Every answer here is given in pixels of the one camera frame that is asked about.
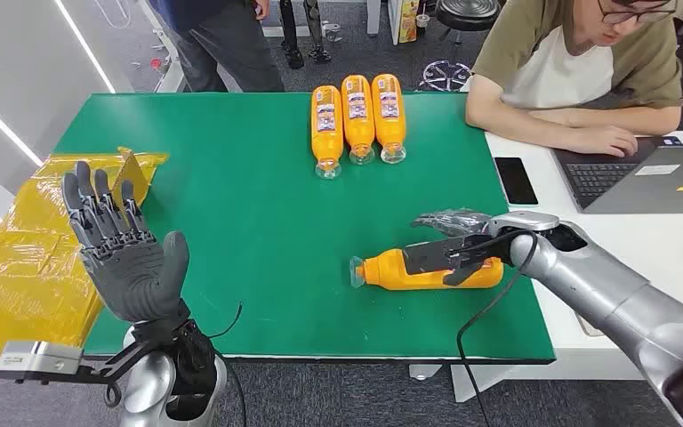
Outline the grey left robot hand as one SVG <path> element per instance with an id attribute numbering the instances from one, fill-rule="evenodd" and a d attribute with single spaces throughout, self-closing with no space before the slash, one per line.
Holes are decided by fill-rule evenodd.
<path id="1" fill-rule="evenodd" d="M 189 267 L 184 234 L 170 231 L 157 240 L 135 200 L 130 181 L 113 198 L 108 175 L 76 162 L 61 183 L 68 222 L 81 245 L 80 258 L 107 308 L 123 321 L 171 317 L 181 302 Z"/>

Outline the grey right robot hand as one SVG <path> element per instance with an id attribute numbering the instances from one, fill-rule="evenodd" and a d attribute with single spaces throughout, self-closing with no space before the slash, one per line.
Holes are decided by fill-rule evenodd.
<path id="1" fill-rule="evenodd" d="M 447 209 L 434 213 L 422 213 L 412 222 L 412 227 L 429 227 L 447 237 L 483 234 L 491 215 L 467 208 Z"/>

